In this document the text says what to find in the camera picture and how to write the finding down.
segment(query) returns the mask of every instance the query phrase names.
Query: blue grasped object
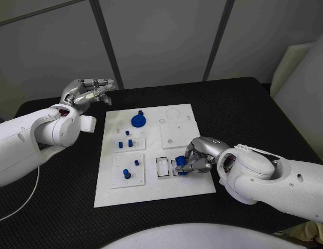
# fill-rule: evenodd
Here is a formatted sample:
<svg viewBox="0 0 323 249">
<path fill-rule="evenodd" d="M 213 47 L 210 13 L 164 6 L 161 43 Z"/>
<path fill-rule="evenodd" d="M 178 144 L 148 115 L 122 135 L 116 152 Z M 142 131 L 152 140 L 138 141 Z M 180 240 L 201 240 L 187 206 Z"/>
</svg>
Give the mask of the blue grasped object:
<svg viewBox="0 0 323 249">
<path fill-rule="evenodd" d="M 141 127 L 141 126 L 144 126 L 145 122 L 147 122 L 147 120 L 145 120 L 145 117 L 144 117 L 144 113 L 142 113 L 142 111 L 139 110 L 139 111 L 136 112 L 136 116 L 134 116 L 134 117 L 131 118 L 131 125 L 132 125 L 134 127 Z"/>
<path fill-rule="evenodd" d="M 175 165 L 177 166 L 184 166 L 186 165 L 186 157 L 184 156 L 178 156 L 174 158 L 175 161 Z M 178 175 L 186 175 L 187 172 L 178 172 Z"/>
<path fill-rule="evenodd" d="M 126 169 L 122 170 L 123 178 L 128 179 L 131 177 L 131 174 Z"/>
</svg>

